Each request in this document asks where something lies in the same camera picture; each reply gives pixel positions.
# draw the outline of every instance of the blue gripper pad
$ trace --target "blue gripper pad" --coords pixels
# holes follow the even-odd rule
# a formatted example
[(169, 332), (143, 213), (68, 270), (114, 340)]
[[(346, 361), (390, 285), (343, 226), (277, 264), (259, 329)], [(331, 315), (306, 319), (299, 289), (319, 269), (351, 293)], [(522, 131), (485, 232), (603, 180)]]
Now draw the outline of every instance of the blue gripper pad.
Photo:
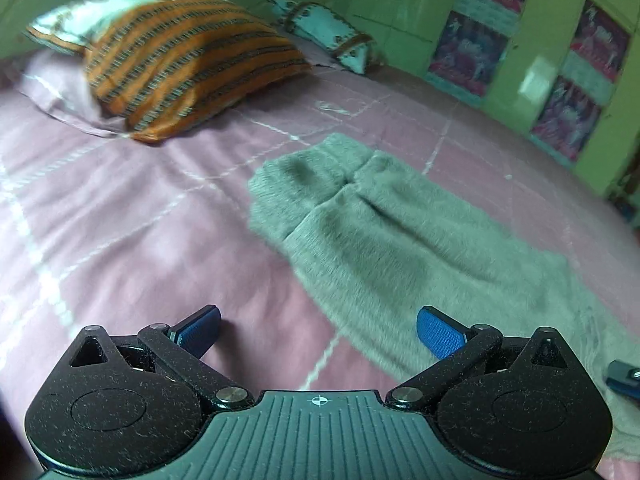
[(207, 305), (183, 322), (172, 326), (169, 338), (200, 359), (218, 340), (221, 321), (219, 309), (215, 305)]
[[(489, 480), (437, 439), (418, 413), (375, 392), (265, 392), (215, 415), (173, 462), (135, 480)], [(69, 480), (47, 472), (42, 480)]]
[(453, 354), (466, 343), (465, 329), (460, 323), (449, 320), (442, 313), (434, 314), (433, 310), (423, 307), (418, 312), (416, 329), (418, 338), (438, 359), (444, 359)]

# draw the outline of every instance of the bed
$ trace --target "bed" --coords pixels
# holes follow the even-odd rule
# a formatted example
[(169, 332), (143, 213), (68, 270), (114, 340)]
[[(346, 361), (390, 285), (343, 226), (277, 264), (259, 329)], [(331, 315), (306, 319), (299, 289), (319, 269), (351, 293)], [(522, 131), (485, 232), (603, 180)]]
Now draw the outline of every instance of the bed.
[[(0, 398), (25, 445), (24, 413), (81, 327), (131, 334), (207, 303), (224, 326), (204, 361), (253, 392), (398, 383), (246, 226), (254, 171), (334, 132), (397, 156), (534, 247), (564, 254), (640, 335), (640, 251), (615, 211), (522, 137), (393, 68), (365, 78), (314, 66), (158, 147), (88, 135), (2, 76), (0, 124)], [(640, 478), (640, 465), (621, 460), (599, 471)]]

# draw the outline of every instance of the fabric fold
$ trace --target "fabric fold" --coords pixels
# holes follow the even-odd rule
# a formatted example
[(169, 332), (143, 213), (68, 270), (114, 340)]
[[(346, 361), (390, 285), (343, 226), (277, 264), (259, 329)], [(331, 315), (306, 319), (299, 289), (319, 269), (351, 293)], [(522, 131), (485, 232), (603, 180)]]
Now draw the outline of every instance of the fabric fold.
[(385, 152), (341, 134), (266, 162), (249, 182), (250, 227), (290, 261), (355, 348), (398, 380), (436, 358), (418, 340), (432, 304), (505, 335), (557, 328), (614, 417), (609, 454), (640, 460), (640, 410), (604, 383), (640, 342), (572, 272)]

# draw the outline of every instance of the orange pillow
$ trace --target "orange pillow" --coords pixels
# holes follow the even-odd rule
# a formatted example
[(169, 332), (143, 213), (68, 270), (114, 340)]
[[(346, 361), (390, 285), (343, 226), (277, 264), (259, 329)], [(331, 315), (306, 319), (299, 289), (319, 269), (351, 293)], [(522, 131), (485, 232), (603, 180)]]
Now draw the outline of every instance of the orange pillow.
[(302, 53), (226, 0), (154, 2), (117, 19), (86, 54), (94, 96), (154, 143), (245, 95), (309, 70)]

